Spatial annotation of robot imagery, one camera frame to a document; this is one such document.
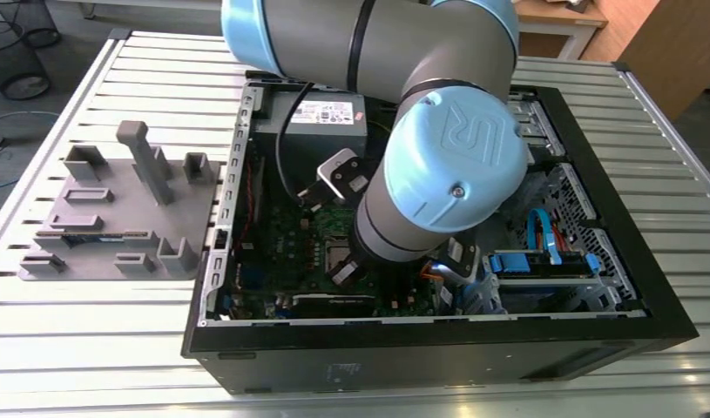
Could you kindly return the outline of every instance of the slotted metal table surface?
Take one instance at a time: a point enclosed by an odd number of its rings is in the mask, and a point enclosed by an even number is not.
[[[109,40],[0,212],[0,415],[697,416],[710,411],[710,176],[635,79],[609,64],[523,58],[518,84],[558,88],[701,337],[574,381],[344,394],[229,396],[179,355],[192,282],[15,276],[68,175],[72,144],[128,157],[144,120],[168,158],[225,161],[243,64],[219,37]]]

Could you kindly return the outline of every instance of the gray floor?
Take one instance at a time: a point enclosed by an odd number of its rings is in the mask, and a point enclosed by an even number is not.
[[[115,27],[135,30],[219,35],[219,16],[215,12],[156,9],[149,7],[99,6],[97,18],[84,20],[73,3],[49,1],[49,10],[63,33],[63,41],[40,50],[40,59],[52,78],[51,91],[25,102],[11,102],[0,97],[0,114],[9,111],[60,112],[71,92],[91,64],[103,41]],[[52,119],[24,116],[0,122],[0,136],[8,141],[0,152],[0,183],[16,179],[37,151]],[[701,97],[679,118],[675,126],[710,170],[710,100]],[[0,206],[11,187],[0,189]]]
[[[0,115],[9,111],[61,111],[115,27],[196,35],[220,34],[220,17],[208,11],[100,5],[93,21],[81,18],[75,3],[49,1],[49,11],[63,34],[57,45],[37,52],[51,77],[51,90],[40,98],[23,102],[8,101],[0,96]],[[0,137],[5,137],[8,142],[8,147],[0,152],[0,184],[21,175],[52,123],[53,118],[41,116],[20,116],[0,121]],[[11,190],[12,187],[0,189],[0,206]]]

